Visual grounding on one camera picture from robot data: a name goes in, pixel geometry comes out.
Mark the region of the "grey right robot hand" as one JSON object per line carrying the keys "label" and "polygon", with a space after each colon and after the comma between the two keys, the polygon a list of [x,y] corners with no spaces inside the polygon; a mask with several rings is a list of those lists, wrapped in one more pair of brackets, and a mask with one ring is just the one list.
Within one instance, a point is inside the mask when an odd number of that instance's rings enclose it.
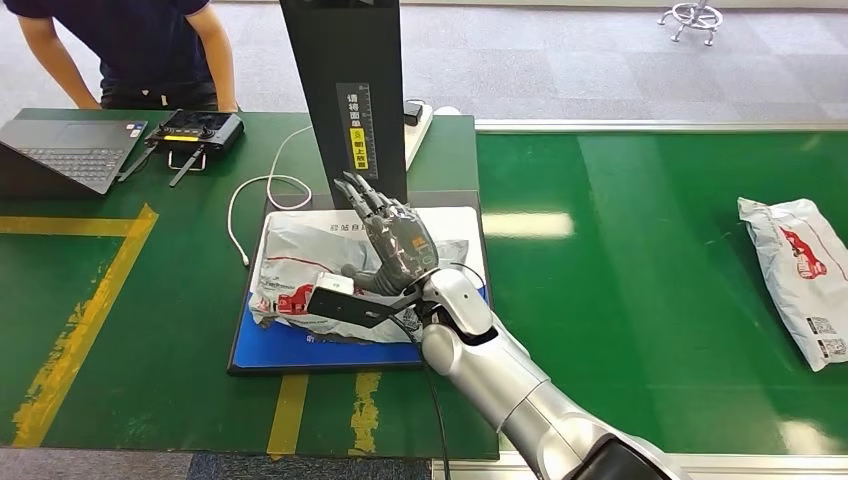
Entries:
{"label": "grey right robot hand", "polygon": [[356,173],[344,171],[333,183],[360,218],[381,261],[375,271],[344,265],[342,274],[356,286],[397,296],[439,267],[435,242],[413,208],[375,190]]}

